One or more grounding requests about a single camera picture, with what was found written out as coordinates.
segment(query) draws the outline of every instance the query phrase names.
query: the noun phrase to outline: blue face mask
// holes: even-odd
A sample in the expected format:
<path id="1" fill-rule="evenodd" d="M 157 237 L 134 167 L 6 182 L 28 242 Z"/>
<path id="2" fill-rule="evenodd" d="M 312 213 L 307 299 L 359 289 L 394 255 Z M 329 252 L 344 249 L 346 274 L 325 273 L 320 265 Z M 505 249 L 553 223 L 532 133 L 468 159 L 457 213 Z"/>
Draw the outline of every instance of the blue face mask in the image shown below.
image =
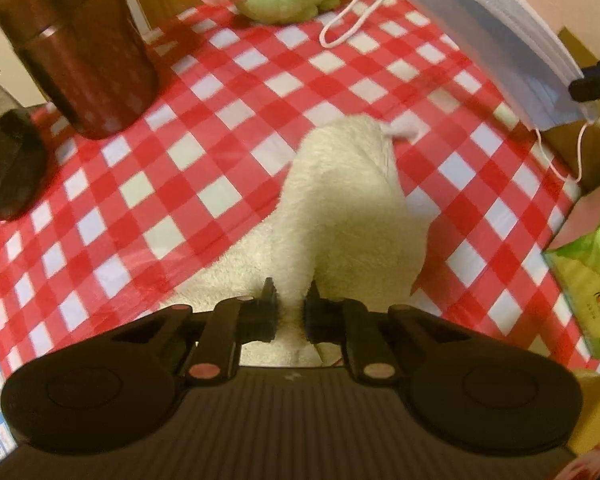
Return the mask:
<path id="1" fill-rule="evenodd" d="M 525 0 L 409 1 L 487 74 L 528 128 L 548 130 L 560 124 L 600 118 L 597 103 L 579 104 L 571 99 L 568 86 L 582 77 L 582 71 Z M 381 3 L 377 0 L 351 30 L 327 43 L 326 31 L 340 16 L 332 20 L 320 34 L 322 46 L 346 41 Z"/>

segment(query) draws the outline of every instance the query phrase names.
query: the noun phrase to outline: white fluffy towel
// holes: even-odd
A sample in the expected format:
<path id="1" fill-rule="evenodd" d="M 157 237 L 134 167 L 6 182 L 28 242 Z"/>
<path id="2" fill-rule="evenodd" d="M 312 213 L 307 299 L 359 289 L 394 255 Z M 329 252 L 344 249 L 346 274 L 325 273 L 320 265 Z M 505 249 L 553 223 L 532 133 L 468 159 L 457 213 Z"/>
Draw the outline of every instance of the white fluffy towel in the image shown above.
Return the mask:
<path id="1" fill-rule="evenodd" d="M 257 296 L 272 276 L 280 304 L 278 334 L 270 344 L 244 345 L 241 364 L 333 364 L 339 349 L 314 348 L 304 337 L 302 299 L 312 280 L 322 297 L 353 298 L 385 312 L 391 304 L 408 303 L 426 255 L 432 219 L 408 209 L 390 135 L 366 116 L 312 130 L 275 211 L 183 283 L 164 306 L 211 310 L 225 298 Z"/>

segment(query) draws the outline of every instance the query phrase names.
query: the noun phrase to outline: green tissue package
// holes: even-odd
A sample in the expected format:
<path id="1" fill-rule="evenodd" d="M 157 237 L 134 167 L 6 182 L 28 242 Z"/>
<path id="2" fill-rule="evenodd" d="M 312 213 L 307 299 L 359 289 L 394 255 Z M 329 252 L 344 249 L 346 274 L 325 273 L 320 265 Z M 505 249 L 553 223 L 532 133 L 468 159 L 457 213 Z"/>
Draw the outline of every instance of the green tissue package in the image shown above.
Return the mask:
<path id="1" fill-rule="evenodd" d="M 600 359 L 600 186 L 573 208 L 544 257 Z"/>

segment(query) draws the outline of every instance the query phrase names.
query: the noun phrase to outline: pink circular marker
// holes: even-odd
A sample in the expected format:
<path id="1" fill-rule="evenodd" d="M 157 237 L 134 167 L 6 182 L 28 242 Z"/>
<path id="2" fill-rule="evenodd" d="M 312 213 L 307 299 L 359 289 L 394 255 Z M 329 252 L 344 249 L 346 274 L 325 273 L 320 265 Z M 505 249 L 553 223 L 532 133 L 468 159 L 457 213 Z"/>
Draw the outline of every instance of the pink circular marker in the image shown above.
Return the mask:
<path id="1" fill-rule="evenodd" d="M 200 363 L 189 368 L 189 375 L 194 379 L 215 379 L 220 375 L 220 367 L 211 363 Z"/>

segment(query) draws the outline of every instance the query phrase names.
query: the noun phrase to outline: round black pad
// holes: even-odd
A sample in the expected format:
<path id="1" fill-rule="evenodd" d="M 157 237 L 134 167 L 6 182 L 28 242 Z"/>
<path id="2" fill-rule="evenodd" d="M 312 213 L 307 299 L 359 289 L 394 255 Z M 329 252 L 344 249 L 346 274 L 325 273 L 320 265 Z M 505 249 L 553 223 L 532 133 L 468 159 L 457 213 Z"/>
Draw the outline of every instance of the round black pad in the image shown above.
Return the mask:
<path id="1" fill-rule="evenodd" d="M 17 436 L 42 450 L 104 452 L 155 431 L 169 416 L 173 377 L 143 345 L 79 344 L 16 371 L 1 397 Z"/>
<path id="2" fill-rule="evenodd" d="M 560 365 L 515 348 L 434 354 L 414 373 L 416 415 L 444 440 L 475 452 L 522 455 L 563 444 L 582 394 Z"/>

